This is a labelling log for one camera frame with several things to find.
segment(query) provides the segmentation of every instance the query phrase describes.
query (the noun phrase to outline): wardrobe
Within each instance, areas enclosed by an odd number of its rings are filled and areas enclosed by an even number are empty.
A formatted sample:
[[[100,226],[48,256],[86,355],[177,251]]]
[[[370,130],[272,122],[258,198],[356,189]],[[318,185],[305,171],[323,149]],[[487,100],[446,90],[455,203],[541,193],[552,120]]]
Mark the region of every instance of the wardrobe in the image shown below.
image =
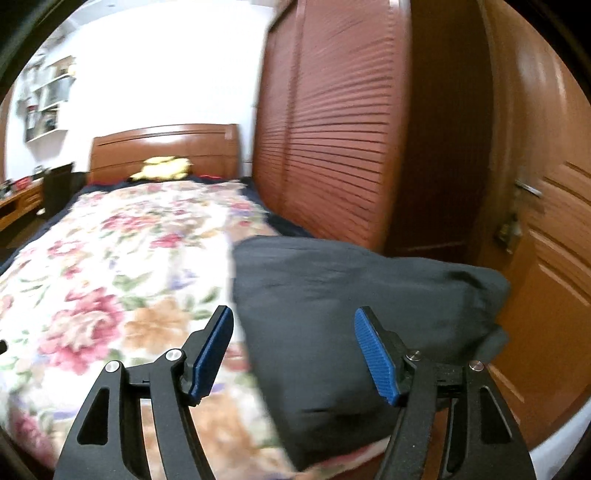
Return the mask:
[[[476,0],[287,1],[265,46],[253,178],[318,238],[461,261],[492,109]]]

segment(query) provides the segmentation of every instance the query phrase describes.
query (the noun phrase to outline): yellow stuffed toy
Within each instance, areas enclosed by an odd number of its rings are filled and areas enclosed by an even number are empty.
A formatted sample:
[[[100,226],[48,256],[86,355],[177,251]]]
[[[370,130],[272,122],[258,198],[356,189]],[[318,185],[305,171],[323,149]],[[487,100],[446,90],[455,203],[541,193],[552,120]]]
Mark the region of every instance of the yellow stuffed toy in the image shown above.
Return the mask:
[[[179,180],[189,175],[188,158],[152,157],[144,161],[144,168],[131,176],[133,180]]]

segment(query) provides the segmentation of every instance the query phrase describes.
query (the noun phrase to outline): bed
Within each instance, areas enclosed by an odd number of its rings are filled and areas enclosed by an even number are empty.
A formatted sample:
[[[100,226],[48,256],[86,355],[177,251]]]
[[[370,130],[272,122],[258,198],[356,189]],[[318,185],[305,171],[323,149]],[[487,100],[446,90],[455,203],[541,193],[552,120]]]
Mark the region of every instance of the bed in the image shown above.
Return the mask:
[[[126,181],[159,155],[189,158],[192,176]],[[279,235],[286,226],[289,235],[306,234],[236,179],[238,158],[236,125],[96,138],[89,185],[0,270],[0,338],[9,345],[0,356],[0,422],[46,467],[55,466],[105,363],[151,362],[203,328],[218,304],[233,307],[235,242]],[[249,370],[236,320],[212,394],[192,409],[218,480],[324,480],[383,452],[385,440],[296,472]],[[149,403],[142,404],[142,422],[152,478],[164,479]]]

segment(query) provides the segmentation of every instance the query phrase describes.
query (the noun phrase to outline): louvered wardrobe door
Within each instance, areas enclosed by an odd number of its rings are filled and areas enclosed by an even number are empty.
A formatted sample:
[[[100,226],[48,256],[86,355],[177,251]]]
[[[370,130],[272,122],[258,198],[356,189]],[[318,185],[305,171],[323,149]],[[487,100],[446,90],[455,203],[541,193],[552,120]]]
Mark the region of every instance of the louvered wardrobe door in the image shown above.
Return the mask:
[[[294,5],[268,34],[256,114],[252,176],[262,201],[274,211],[279,206],[284,168],[288,93],[295,48],[295,14]]]
[[[389,8],[306,0],[280,209],[315,236],[369,248],[397,87]]]

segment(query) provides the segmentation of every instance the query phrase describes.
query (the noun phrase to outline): door lock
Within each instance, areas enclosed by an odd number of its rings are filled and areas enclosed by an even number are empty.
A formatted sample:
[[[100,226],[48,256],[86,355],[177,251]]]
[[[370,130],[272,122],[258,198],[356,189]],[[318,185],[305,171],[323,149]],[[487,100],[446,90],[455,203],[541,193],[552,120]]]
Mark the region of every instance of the door lock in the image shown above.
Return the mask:
[[[517,213],[510,214],[509,218],[495,232],[495,240],[509,255],[513,255],[523,236]]]

